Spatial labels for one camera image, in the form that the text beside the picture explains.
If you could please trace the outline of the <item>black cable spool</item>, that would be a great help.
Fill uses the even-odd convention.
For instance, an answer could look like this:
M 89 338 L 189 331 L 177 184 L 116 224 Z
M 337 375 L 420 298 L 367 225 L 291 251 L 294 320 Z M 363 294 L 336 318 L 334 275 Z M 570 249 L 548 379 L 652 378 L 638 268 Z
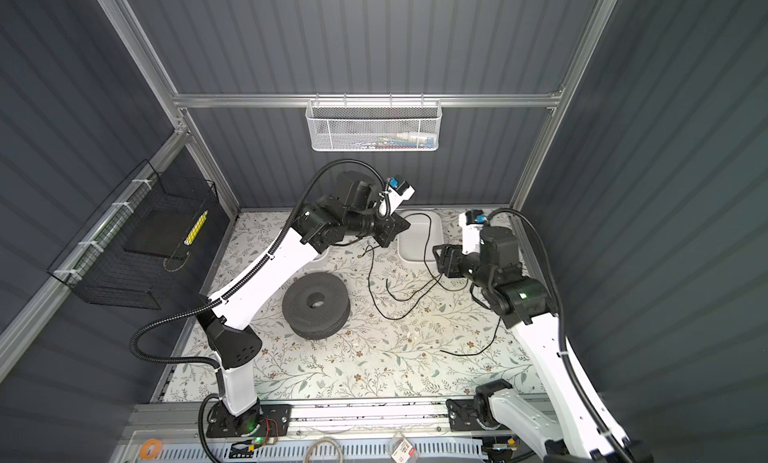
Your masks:
M 327 272 L 309 273 L 288 287 L 282 299 L 283 316 L 298 336 L 322 340 L 348 321 L 351 303 L 343 280 Z

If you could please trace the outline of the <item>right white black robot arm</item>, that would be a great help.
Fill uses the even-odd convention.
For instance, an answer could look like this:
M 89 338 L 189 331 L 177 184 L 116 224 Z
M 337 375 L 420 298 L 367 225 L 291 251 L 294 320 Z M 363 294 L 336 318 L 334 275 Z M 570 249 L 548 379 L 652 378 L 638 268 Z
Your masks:
M 524 275 L 518 236 L 491 222 L 499 213 L 466 211 L 458 218 L 461 243 L 437 245 L 433 255 L 440 274 L 467 279 L 480 290 L 484 308 L 511 330 L 551 408 L 538 409 L 511 382 L 497 379 L 478 386 L 471 400 L 448 402 L 453 430 L 506 428 L 544 462 L 652 461 L 650 450 L 604 405 L 573 351 L 551 269 L 539 279 Z

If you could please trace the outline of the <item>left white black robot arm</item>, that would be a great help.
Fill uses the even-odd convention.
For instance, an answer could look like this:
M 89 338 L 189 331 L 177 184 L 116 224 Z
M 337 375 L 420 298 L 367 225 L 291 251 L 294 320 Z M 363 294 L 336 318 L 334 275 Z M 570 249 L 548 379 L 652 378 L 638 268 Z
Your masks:
M 397 209 L 415 189 L 399 175 L 385 179 L 375 172 L 379 190 L 374 192 L 362 174 L 342 172 L 331 193 L 308 201 L 318 180 L 346 162 L 333 160 L 311 177 L 270 246 L 212 293 L 204 305 L 148 323 L 129 341 L 131 353 L 143 361 L 211 366 L 218 387 L 211 397 L 224 412 L 219 420 L 232 424 L 237 435 L 251 437 L 270 428 L 260 408 L 251 364 L 262 348 L 261 339 L 250 326 L 259 309 L 291 276 L 328 247 L 340 245 L 345 236 L 371 237 L 386 248 L 409 227 Z M 205 331 L 213 356 L 156 356 L 140 348 L 140 339 L 149 331 L 190 317 L 195 317 Z

